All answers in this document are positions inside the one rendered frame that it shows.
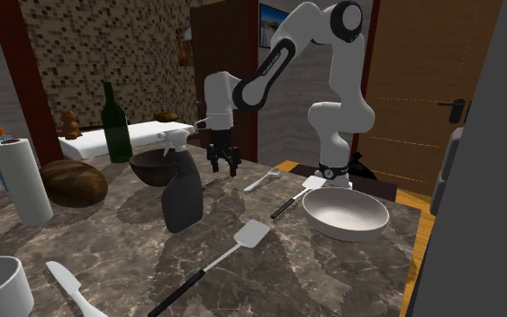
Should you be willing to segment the orange wall picture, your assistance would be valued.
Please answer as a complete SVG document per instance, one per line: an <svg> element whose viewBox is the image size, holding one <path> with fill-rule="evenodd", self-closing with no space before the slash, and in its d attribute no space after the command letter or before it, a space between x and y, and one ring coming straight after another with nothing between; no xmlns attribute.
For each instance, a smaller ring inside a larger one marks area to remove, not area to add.
<svg viewBox="0 0 507 317"><path fill-rule="evenodd" d="M190 67L193 65L192 30L190 27L176 29L178 65Z"/></svg>

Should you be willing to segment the dark brown open door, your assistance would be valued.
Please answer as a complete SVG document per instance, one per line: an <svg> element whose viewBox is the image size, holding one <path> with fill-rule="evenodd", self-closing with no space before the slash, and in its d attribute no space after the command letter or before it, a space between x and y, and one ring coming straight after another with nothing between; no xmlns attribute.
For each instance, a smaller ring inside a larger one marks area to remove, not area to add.
<svg viewBox="0 0 507 317"><path fill-rule="evenodd" d="M222 0L190 10L198 117L206 115L204 79L228 71L238 78L258 68L258 0Z"/></svg>

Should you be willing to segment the white bed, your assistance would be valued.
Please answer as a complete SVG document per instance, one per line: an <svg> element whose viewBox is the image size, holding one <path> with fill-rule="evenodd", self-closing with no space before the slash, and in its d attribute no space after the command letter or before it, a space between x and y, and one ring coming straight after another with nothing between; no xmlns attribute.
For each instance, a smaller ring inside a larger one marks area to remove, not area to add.
<svg viewBox="0 0 507 317"><path fill-rule="evenodd" d="M195 133L194 127L181 122L141 122L130 124L128 131L133 148L149 145L161 141L161 132L176 129L188 130ZM74 140L59 137L59 144L65 157L74 160L91 159L108 153L104 130L85 131Z"/></svg>

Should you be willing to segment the dark robot stand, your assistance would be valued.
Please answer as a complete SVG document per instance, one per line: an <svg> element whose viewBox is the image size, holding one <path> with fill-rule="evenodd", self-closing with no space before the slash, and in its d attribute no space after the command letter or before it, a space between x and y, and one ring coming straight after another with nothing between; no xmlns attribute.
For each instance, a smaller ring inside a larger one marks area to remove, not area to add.
<svg viewBox="0 0 507 317"><path fill-rule="evenodd" d="M303 177L312 175L317 170L316 167L298 164L290 170L290 173ZM368 195L376 196L394 202L397 195L397 185L387 183L371 178L349 176L349 180L353 183L353 189Z"/></svg>

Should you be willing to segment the brown bread loaf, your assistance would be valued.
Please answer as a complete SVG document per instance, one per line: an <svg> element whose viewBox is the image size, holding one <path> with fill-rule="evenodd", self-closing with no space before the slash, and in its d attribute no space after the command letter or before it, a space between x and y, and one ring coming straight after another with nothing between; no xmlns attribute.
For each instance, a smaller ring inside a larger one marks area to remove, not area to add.
<svg viewBox="0 0 507 317"><path fill-rule="evenodd" d="M81 161L53 161L40 174L48 198L60 206L88 207L102 202L108 193L104 174Z"/></svg>

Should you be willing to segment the dark green wine bottle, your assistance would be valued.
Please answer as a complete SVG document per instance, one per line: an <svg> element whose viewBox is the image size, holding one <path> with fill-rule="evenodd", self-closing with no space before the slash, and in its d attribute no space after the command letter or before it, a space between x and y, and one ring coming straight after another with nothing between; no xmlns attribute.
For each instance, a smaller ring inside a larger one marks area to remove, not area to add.
<svg viewBox="0 0 507 317"><path fill-rule="evenodd" d="M128 162L133 153L125 112L115 101L112 83L104 81L103 88L101 120L109 158L112 163Z"/></svg>

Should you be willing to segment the silver spoon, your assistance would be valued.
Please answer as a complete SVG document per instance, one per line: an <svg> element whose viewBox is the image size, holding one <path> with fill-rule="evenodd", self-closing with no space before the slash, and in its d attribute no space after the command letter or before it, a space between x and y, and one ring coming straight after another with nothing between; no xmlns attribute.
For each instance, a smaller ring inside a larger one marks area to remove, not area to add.
<svg viewBox="0 0 507 317"><path fill-rule="evenodd" d="M281 169L280 168L272 168L263 177L259 178L255 182L251 183L249 186L245 187L244 191L245 192L250 192L253 189L255 189L265 178L279 176L280 173L281 173Z"/></svg>

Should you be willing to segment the white paper towel roll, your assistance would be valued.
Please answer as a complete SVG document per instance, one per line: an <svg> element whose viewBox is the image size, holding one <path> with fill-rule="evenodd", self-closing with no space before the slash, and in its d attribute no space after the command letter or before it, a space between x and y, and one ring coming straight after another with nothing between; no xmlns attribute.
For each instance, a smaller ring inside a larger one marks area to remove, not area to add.
<svg viewBox="0 0 507 317"><path fill-rule="evenodd" d="M0 170L14 208L26 226L37 226L53 217L28 139L0 141Z"/></svg>

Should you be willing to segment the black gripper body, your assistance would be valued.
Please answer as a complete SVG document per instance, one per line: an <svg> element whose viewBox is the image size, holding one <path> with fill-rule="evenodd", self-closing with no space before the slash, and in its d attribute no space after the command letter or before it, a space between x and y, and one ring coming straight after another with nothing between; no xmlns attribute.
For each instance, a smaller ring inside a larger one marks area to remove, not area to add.
<svg viewBox="0 0 507 317"><path fill-rule="evenodd" d="M227 130L211 130L211 142L207 146L207 158L213 166L217 166L218 159L225 159L230 165L241 163L240 148L233 146L232 128Z"/></svg>

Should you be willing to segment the large white bowl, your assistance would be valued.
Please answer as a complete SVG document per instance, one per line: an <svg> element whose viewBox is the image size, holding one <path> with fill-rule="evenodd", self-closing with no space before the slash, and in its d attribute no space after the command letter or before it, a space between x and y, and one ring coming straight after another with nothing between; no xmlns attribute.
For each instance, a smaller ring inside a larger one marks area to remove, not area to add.
<svg viewBox="0 0 507 317"><path fill-rule="evenodd" d="M351 189L315 189L303 197L302 203L307 222L335 240L375 240L390 221L390 213L380 201Z"/></svg>

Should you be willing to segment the brown teddy bear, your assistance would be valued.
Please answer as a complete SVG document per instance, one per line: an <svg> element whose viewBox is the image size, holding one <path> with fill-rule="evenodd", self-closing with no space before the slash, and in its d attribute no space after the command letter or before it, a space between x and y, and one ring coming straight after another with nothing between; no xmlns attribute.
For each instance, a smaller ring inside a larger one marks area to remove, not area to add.
<svg viewBox="0 0 507 317"><path fill-rule="evenodd" d="M77 116L72 110L63 110L60 115L62 124L58 127L58 136L66 140L75 140L82 136L77 123Z"/></svg>

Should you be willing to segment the grey spray bottle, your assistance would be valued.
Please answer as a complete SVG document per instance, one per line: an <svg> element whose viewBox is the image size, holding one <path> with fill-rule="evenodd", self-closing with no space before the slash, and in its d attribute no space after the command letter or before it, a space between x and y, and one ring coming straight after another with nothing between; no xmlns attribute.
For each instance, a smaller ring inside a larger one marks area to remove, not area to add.
<svg viewBox="0 0 507 317"><path fill-rule="evenodd" d="M204 215L204 197L200 173L195 161L186 148L191 132L175 129L161 132L158 136L174 148L177 165L176 175L165 187L162 197L162 212L167 230L179 233L199 222Z"/></svg>

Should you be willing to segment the blue landscape wall picture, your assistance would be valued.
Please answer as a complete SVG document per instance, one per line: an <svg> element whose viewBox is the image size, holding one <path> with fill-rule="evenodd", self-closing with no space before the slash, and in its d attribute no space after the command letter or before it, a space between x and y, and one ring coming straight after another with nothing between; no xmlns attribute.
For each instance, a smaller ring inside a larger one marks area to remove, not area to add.
<svg viewBox="0 0 507 317"><path fill-rule="evenodd" d="M259 5L258 16L258 46L270 48L270 41L278 27L288 16L288 13L268 5Z"/></svg>

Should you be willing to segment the grey refrigerator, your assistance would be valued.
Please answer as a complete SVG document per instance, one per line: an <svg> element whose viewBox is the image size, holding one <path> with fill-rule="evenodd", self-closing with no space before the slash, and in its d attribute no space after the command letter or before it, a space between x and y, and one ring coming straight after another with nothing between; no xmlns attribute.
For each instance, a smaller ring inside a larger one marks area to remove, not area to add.
<svg viewBox="0 0 507 317"><path fill-rule="evenodd" d="M507 0L434 222L412 317L507 317Z"/></svg>

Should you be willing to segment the white knife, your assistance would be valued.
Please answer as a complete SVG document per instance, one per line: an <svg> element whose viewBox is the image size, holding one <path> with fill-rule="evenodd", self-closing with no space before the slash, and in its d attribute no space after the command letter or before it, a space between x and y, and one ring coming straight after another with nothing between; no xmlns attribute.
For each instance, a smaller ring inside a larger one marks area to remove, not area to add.
<svg viewBox="0 0 507 317"><path fill-rule="evenodd" d="M66 267L56 261L48 261L46 266L69 297L79 307L84 317L108 317L105 313L89 303L81 294L80 282Z"/></svg>

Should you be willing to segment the black bag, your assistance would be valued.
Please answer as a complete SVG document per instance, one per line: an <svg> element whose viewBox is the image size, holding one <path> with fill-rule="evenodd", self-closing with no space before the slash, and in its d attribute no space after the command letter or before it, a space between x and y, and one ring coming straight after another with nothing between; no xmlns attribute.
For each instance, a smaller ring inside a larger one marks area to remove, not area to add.
<svg viewBox="0 0 507 317"><path fill-rule="evenodd" d="M361 158L360 152L353 154L353 159L348 163L348 173L352 176L376 180L376 175L359 161Z"/></svg>

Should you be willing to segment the dark brown bowl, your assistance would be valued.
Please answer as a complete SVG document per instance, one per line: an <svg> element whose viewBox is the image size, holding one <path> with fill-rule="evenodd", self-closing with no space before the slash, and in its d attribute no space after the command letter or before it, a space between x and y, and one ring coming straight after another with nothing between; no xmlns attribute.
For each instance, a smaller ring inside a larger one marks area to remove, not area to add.
<svg viewBox="0 0 507 317"><path fill-rule="evenodd" d="M177 160L175 151L151 149L130 158L131 169L134 174L148 186L166 186L177 174Z"/></svg>

